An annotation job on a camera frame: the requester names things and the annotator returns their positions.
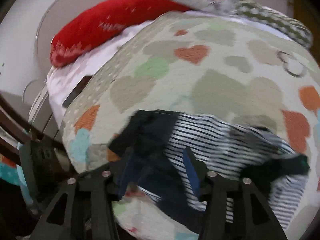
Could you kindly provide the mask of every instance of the teal fabric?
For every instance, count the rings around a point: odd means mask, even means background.
[[[22,146],[23,146],[23,144],[18,143],[17,148],[20,149]],[[30,193],[29,193],[29,190],[27,187],[27,183],[26,183],[26,179],[24,178],[22,167],[19,165],[17,165],[17,174],[18,174],[18,180],[19,180],[18,185],[20,185],[20,189],[21,189],[24,201],[26,202],[27,205],[31,205],[33,203],[33,200],[30,196]]]
[[[174,240],[197,240],[199,235],[189,233],[176,233]]]
[[[79,163],[87,163],[88,149],[91,145],[89,131],[85,128],[78,130],[75,139],[70,143],[70,152]]]
[[[5,163],[0,163],[0,178],[13,185],[19,185],[17,169],[8,166]]]

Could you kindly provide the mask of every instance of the striped cloth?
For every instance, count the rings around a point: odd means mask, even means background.
[[[239,179],[247,165],[261,165],[271,158],[290,158],[295,151],[281,138],[250,126],[231,125],[213,115],[180,114],[164,153],[180,174],[189,206],[205,210],[194,196],[184,168],[182,151],[190,147],[208,169],[228,179]],[[272,183],[269,205],[286,229],[303,195],[308,176],[294,175]],[[227,199],[227,221],[233,220],[233,199]]]

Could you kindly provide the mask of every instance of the red cloth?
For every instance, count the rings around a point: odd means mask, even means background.
[[[50,60],[59,68],[118,35],[126,27],[190,8],[170,0],[107,0],[81,13],[51,42]]]
[[[2,154],[0,154],[0,161],[4,164],[7,164],[11,168],[17,167],[17,165],[14,162],[10,161],[7,157],[3,156]]]

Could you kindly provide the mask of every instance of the blue fabric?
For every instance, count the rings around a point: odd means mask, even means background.
[[[20,148],[23,146],[23,144],[21,143],[18,143],[18,150],[20,150]],[[33,204],[33,200],[30,196],[30,193],[29,193],[29,189],[27,187],[27,183],[26,183],[26,179],[24,178],[24,174],[23,174],[23,170],[22,170],[22,167],[17,165],[17,174],[18,174],[18,177],[19,177],[19,181],[20,181],[20,189],[21,189],[21,193],[22,193],[22,196],[24,198],[24,201],[27,205],[31,205]]]
[[[17,169],[8,166],[5,163],[0,163],[0,178],[13,185],[19,185]]]
[[[109,146],[121,157],[119,162],[111,164],[113,180],[120,188],[120,197],[128,184],[134,182],[160,197],[157,206],[161,211],[199,233],[204,212],[188,206],[181,176],[164,154],[176,120],[177,113],[167,111],[139,110],[131,117],[127,127]]]
[[[200,197],[200,181],[199,181],[198,175],[196,173],[196,170],[191,163],[191,160],[188,156],[186,149],[184,149],[182,152],[182,159],[183,159],[183,163],[184,163],[184,167],[186,169],[188,179],[190,181],[192,192],[199,199],[199,197]]]
[[[81,128],[77,131],[76,137],[71,141],[69,151],[77,162],[87,163],[89,146],[91,146],[89,131]]]
[[[174,240],[197,240],[199,235],[190,233],[176,233]]]

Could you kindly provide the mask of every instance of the laundry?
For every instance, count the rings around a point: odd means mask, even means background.
[[[265,129],[231,125],[207,114],[136,112],[109,146],[122,158],[116,162],[122,169],[114,176],[120,188],[119,196],[123,196],[133,182],[159,196],[156,205],[165,214],[199,233],[205,203],[197,197],[205,173],[198,173],[197,178],[192,176],[195,175],[194,160],[188,161],[186,153],[183,154],[188,147],[207,170],[228,179],[239,179],[250,173],[248,176],[258,181],[258,188],[260,174],[252,173],[252,169],[264,165],[266,175],[275,167],[273,176],[264,179],[261,190],[270,192],[269,205],[280,224],[284,227],[289,223],[308,178],[309,167],[304,156],[299,157],[284,140]],[[293,164],[296,172],[290,169]],[[290,197],[290,204],[283,196]],[[232,202],[227,199],[227,222],[233,220]]]

